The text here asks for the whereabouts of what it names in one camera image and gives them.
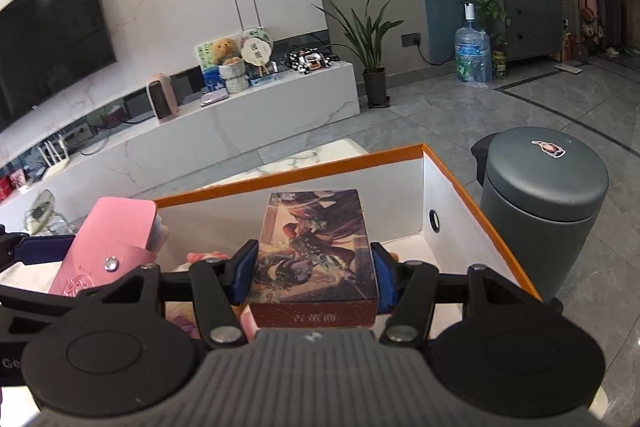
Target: gray cabinet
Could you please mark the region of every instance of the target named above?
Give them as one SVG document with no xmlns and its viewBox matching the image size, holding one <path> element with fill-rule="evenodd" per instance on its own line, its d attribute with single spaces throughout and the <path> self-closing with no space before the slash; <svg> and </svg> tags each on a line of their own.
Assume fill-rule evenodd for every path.
<svg viewBox="0 0 640 427">
<path fill-rule="evenodd" d="M 562 51 L 562 0 L 496 0 L 511 25 L 497 23 L 507 41 L 507 60 Z"/>
</svg>

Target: basket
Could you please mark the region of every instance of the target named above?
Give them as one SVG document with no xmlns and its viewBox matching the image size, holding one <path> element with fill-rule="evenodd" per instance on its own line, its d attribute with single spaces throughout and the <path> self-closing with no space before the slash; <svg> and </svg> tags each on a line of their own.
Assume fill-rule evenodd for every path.
<svg viewBox="0 0 640 427">
<path fill-rule="evenodd" d="M 242 74 L 240 76 L 226 79 L 225 86 L 229 94 L 235 94 L 236 92 L 241 92 L 245 89 L 248 89 L 249 81 L 246 79 L 244 74 Z"/>
<path fill-rule="evenodd" d="M 236 76 L 242 76 L 246 72 L 246 64 L 244 61 L 241 61 L 235 64 L 229 64 L 228 66 L 218 66 L 218 71 L 223 80 L 229 80 Z"/>
</svg>

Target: black plant pot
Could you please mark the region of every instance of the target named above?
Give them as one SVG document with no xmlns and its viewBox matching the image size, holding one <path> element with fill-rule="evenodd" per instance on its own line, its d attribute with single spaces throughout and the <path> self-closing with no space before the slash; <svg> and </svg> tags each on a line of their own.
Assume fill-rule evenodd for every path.
<svg viewBox="0 0 640 427">
<path fill-rule="evenodd" d="M 364 88 L 367 91 L 369 108 L 389 107 L 389 97 L 386 95 L 385 68 L 377 70 L 365 70 L 362 73 Z"/>
</svg>

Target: pink wallet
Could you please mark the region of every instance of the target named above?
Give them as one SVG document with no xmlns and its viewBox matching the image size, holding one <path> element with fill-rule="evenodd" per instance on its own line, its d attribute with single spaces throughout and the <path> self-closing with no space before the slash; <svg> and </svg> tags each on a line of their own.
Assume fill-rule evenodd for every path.
<svg viewBox="0 0 640 427">
<path fill-rule="evenodd" d="M 69 247 L 49 293 L 75 297 L 153 263 L 168 236 L 153 201 L 100 198 Z"/>
</svg>

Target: wall-mounted tv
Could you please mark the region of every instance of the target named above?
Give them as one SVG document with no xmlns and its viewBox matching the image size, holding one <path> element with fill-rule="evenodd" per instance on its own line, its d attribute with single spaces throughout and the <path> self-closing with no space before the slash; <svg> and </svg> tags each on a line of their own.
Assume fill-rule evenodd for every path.
<svg viewBox="0 0 640 427">
<path fill-rule="evenodd" d="M 0 10 L 0 130 L 115 60 L 100 0 L 13 0 Z"/>
</svg>

